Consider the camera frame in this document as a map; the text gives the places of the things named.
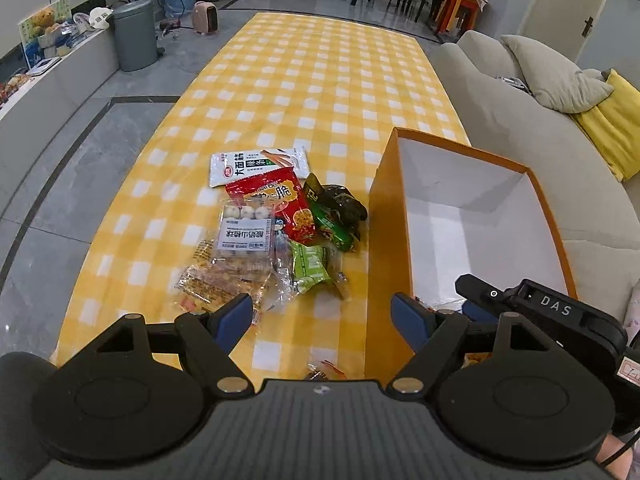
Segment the colourful picture board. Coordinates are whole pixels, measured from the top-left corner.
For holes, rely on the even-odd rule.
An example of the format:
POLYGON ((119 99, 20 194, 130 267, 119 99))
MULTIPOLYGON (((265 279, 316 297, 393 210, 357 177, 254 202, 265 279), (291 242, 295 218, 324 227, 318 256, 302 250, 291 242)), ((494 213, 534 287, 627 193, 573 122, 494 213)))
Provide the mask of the colourful picture board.
POLYGON ((48 6, 18 23, 26 64, 33 68, 44 58, 44 51, 55 46, 58 30, 72 17, 70 0, 54 0, 48 6))

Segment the small candy wrapper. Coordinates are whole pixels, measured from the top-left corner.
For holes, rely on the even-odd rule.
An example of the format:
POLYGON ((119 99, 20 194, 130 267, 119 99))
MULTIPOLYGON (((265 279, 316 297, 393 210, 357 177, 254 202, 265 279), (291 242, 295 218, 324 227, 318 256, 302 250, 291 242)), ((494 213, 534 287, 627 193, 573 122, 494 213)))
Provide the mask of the small candy wrapper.
POLYGON ((305 380, 311 382, 336 382, 346 380, 346 374, 329 360, 312 361, 307 364, 305 380))

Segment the light green snack packet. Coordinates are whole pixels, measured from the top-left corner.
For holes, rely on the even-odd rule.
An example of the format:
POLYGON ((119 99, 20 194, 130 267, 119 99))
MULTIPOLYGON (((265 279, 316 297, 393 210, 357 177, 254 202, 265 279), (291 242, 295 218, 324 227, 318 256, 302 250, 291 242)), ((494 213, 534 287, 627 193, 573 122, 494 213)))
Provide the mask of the light green snack packet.
POLYGON ((287 300, 324 287, 338 298, 348 296, 341 253, 327 244, 304 245, 285 240, 276 248, 277 272, 287 300))

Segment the grey trash bin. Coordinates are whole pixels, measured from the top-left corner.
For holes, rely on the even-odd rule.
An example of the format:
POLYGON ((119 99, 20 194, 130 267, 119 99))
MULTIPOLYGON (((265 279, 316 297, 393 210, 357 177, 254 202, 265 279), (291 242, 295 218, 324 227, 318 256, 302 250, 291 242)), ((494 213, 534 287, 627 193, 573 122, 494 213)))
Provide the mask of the grey trash bin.
POLYGON ((113 11, 112 22, 119 67, 123 72, 142 70, 158 59, 154 6, 136 0, 113 11))

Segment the red snack bag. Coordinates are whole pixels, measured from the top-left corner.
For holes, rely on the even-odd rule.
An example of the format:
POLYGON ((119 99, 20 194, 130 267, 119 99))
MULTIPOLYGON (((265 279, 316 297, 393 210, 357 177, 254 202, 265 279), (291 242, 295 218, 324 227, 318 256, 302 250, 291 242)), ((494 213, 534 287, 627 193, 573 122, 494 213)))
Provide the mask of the red snack bag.
POLYGON ((228 183, 224 188, 231 198, 262 198, 273 206, 274 215, 283 222, 284 232, 290 240, 304 245, 314 241, 314 217, 303 187, 292 168, 255 174, 253 177, 228 183))

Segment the white tv cabinet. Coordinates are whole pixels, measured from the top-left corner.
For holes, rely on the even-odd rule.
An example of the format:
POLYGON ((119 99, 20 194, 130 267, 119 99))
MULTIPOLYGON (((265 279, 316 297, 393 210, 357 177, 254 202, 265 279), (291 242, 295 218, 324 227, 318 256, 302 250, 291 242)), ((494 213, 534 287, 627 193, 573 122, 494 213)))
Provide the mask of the white tv cabinet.
POLYGON ((0 122, 2 207, 58 130, 116 70, 113 32, 101 30, 9 98, 0 122))

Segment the beige sofa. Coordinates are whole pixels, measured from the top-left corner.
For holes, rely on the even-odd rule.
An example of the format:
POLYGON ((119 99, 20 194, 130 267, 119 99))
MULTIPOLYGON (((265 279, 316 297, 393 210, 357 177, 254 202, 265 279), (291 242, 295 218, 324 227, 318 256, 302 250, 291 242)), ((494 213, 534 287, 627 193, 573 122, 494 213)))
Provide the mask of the beige sofa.
POLYGON ((428 56, 474 148, 527 166, 550 206, 577 296, 626 318, 639 281, 639 189, 612 175, 572 118, 506 83, 511 51, 471 30, 428 56))

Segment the orange white cardboard box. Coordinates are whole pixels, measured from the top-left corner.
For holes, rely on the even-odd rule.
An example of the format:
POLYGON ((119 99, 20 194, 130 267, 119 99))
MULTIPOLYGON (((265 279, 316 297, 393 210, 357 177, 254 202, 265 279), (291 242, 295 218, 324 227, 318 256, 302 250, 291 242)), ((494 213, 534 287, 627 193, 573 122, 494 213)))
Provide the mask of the orange white cardboard box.
POLYGON ((396 292, 454 309, 454 283, 473 274, 498 289, 528 278, 577 295, 548 200, 519 162, 393 128, 368 211, 367 378, 386 384, 412 356, 390 316, 396 292))

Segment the clear biscuit packet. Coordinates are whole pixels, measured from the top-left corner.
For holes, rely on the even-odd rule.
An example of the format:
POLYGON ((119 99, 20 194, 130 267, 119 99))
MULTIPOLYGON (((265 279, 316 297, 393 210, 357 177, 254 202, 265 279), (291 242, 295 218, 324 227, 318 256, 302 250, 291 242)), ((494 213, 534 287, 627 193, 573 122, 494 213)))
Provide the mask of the clear biscuit packet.
POLYGON ((218 249, 216 240, 206 238, 179 275, 172 298, 186 312, 215 312, 234 297, 247 294, 256 323, 271 271, 270 252, 218 249))

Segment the yellow checkered tablecloth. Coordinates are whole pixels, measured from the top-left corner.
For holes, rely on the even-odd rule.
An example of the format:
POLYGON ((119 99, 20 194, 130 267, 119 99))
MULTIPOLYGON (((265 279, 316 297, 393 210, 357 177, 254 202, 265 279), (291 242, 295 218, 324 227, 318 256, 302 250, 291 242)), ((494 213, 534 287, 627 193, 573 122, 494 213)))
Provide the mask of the yellow checkered tablecloth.
POLYGON ((170 323, 228 300, 253 382, 311 363, 364 372, 367 206, 390 134, 466 134, 420 46, 397 32, 259 13, 157 128, 96 232, 52 360, 132 314, 170 323))

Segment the dark green snack packet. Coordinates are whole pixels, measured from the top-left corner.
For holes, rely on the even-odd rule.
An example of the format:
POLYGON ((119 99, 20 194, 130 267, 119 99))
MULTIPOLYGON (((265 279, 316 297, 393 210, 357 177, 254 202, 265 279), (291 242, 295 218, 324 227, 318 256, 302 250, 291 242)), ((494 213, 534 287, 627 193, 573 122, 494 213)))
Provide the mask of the dark green snack packet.
POLYGON ((360 241, 360 224, 368 218, 365 206, 348 188, 321 184, 315 174, 306 177, 303 191, 320 234, 341 252, 352 252, 360 241))

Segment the pink space heater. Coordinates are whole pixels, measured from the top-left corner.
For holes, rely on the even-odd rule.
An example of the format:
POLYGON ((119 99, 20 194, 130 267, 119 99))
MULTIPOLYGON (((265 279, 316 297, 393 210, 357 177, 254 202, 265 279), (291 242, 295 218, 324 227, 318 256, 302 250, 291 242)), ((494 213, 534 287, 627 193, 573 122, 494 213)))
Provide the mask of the pink space heater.
POLYGON ((210 35, 216 32, 219 27, 217 7, 208 1, 194 3, 192 26, 199 34, 210 35))

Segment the clear hawthorn ball package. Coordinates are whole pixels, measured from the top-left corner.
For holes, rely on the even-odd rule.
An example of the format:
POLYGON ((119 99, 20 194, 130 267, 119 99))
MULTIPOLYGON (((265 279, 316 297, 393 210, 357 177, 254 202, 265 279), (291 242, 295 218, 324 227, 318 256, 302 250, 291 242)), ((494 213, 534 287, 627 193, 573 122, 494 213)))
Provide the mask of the clear hawthorn ball package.
POLYGON ((270 274, 273 259, 274 211, 268 200, 226 200, 221 208, 210 261, 244 280, 270 274))

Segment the white spicy strip packet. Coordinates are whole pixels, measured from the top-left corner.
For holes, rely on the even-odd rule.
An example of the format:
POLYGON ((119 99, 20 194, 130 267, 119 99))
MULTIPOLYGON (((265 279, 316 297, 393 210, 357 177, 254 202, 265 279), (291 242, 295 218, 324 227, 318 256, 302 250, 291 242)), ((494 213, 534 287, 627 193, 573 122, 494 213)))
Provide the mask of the white spicy strip packet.
POLYGON ((253 151, 223 152, 210 156, 208 185, 218 188, 228 183, 290 167, 306 179, 310 166, 303 148, 261 148, 253 151))

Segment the beige cushion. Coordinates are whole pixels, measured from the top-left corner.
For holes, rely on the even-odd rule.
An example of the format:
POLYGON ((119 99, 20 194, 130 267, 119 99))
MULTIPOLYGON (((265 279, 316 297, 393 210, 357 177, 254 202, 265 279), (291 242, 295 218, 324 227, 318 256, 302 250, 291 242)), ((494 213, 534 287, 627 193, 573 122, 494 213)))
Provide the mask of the beige cushion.
POLYGON ((518 61, 529 90, 543 107, 567 115, 580 114, 614 91, 601 75, 581 70, 542 42, 518 35, 504 35, 501 41, 518 61))

